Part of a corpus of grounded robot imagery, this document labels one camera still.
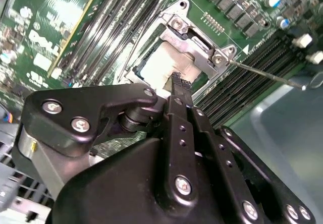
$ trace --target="black metal bracket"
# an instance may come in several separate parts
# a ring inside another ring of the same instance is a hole
[[[57,102],[62,112],[44,111],[42,106],[48,101]],[[107,140],[120,113],[156,102],[154,91],[142,84],[37,91],[27,97],[21,122],[31,137],[63,155],[77,157]],[[73,129],[75,118],[85,119],[89,130]]]

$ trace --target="plastic part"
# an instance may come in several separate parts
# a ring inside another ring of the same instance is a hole
[[[319,64],[323,60],[323,51],[317,51],[313,55],[308,55],[306,59],[313,64]]]
[[[299,38],[293,40],[293,44],[299,48],[307,48],[313,41],[313,38],[309,34],[304,34]]]

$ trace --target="ram slot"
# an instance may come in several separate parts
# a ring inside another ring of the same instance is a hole
[[[115,19],[115,16],[120,12],[120,9],[122,6],[124,6],[126,1],[127,0],[112,0],[108,11],[102,19],[101,26],[97,30],[91,30],[91,32],[94,32],[94,35],[89,39],[89,45],[86,48],[83,48],[84,53],[78,57],[74,65],[74,76],[83,70],[87,65],[88,59],[92,55],[94,49],[97,47],[98,42],[102,39],[106,30],[109,28]]]
[[[115,24],[115,26],[111,30],[108,38],[105,40],[105,43],[101,47],[98,55],[89,64],[90,65],[89,68],[86,71],[84,71],[82,74],[80,74],[80,76],[78,77],[80,80],[82,80],[84,77],[86,79],[88,79],[89,76],[93,75],[93,73],[97,70],[97,67],[100,64],[103,57],[105,56],[105,54],[108,52],[108,50],[111,48],[112,44],[120,36],[125,25],[127,25],[129,23],[129,21],[131,21],[131,19],[135,16],[137,11],[142,6],[142,4],[147,3],[147,0],[131,0],[130,3],[131,3],[131,5],[126,8],[126,10],[123,12],[123,15],[120,17],[118,22]]]
[[[156,6],[159,3],[159,0],[150,0],[150,1],[151,3],[149,3],[149,5],[142,11],[142,13],[140,13],[139,18],[136,19],[136,23],[134,23],[135,25],[133,25],[132,28],[128,30],[128,33],[124,35],[119,46],[111,53],[108,61],[105,63],[105,66],[102,69],[100,69],[98,75],[96,75],[91,79],[92,81],[91,85],[96,85],[97,83],[103,80],[103,78],[111,69],[115,60],[120,56],[120,54],[125,49],[125,47],[130,43],[133,36],[140,30],[140,28],[144,24],[143,22],[145,22],[147,18],[149,18],[150,15],[152,15]]]
[[[82,38],[78,42],[76,48],[73,50],[73,53],[71,56],[68,58],[68,62],[64,65],[63,69],[69,70],[73,69],[75,65],[78,65],[79,63],[79,58],[82,57],[83,53],[85,52],[84,50],[87,49],[89,46],[89,43],[91,40],[87,41],[89,38],[92,39],[95,34],[92,34],[93,31],[97,32],[102,25],[105,23],[105,19],[109,14],[106,16],[107,11],[109,10],[112,2],[114,0],[104,0],[99,7],[98,12],[96,13],[95,18],[91,21],[89,26],[86,28]]]

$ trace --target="green circuit board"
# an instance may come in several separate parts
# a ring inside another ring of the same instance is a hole
[[[60,64],[68,60],[74,50],[82,45],[80,41],[87,42],[84,33],[90,22],[97,16],[104,0],[7,0],[2,12],[0,22],[1,58],[0,63],[0,101],[10,109],[21,110],[25,97],[36,90],[57,89],[71,87],[78,83],[74,78],[64,84],[72,68],[60,69]],[[163,0],[162,8],[165,9],[177,0]],[[277,27],[277,17],[283,16],[291,25],[299,21],[308,22],[311,29],[320,26],[322,16],[319,15],[321,0],[281,0],[275,8],[266,6],[266,0],[232,0],[231,6],[240,5],[242,11],[239,16],[230,14],[231,10],[225,9],[225,3],[218,0],[188,0],[190,8],[188,18],[211,41],[220,47],[233,44],[237,48],[235,60],[243,61],[252,54]],[[150,0],[142,0],[131,21],[139,18],[140,12]],[[118,16],[134,1],[129,0],[120,9]],[[311,16],[304,19],[302,15],[310,11]],[[247,14],[248,26],[238,23],[240,16]],[[118,22],[118,16],[112,22]],[[125,29],[131,23],[124,24]],[[104,38],[98,43],[88,61],[91,62],[98,54]],[[120,70],[122,62],[127,57],[135,40],[130,40],[123,53],[114,61],[106,72],[103,80],[98,84],[116,83],[116,72]],[[103,68],[113,51],[105,51],[95,69]],[[228,70],[219,80],[230,73]],[[193,87],[199,88],[205,81],[201,78]],[[90,82],[82,83],[83,86],[91,85]]]

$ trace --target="hex bolt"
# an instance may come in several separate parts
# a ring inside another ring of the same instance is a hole
[[[201,111],[200,109],[197,109],[196,112],[202,117],[204,115],[203,111]]]
[[[144,89],[143,92],[148,96],[153,96],[153,93],[149,89]]]
[[[228,129],[224,129],[224,132],[229,136],[232,137],[232,133]]]
[[[83,118],[75,118],[71,122],[72,128],[77,132],[87,132],[90,129],[90,124]]]
[[[42,105],[42,109],[49,114],[55,115],[62,111],[62,107],[55,101],[47,101]]]
[[[187,179],[181,176],[178,176],[175,179],[175,186],[178,192],[180,192],[182,195],[189,195],[191,193],[192,188],[190,183]]]
[[[183,104],[182,101],[179,98],[175,98],[174,101],[179,105]]]
[[[297,214],[297,212],[295,211],[295,209],[294,209],[292,206],[290,206],[290,205],[287,205],[287,206],[286,206],[286,208],[287,208],[287,211],[288,211],[288,213],[290,214],[290,216],[291,216],[293,219],[298,220],[298,214]]]
[[[311,220],[311,216],[309,215],[308,211],[304,207],[300,206],[299,211],[302,213],[303,217],[306,220]]]
[[[243,202],[243,209],[252,220],[258,219],[258,213],[249,201]]]

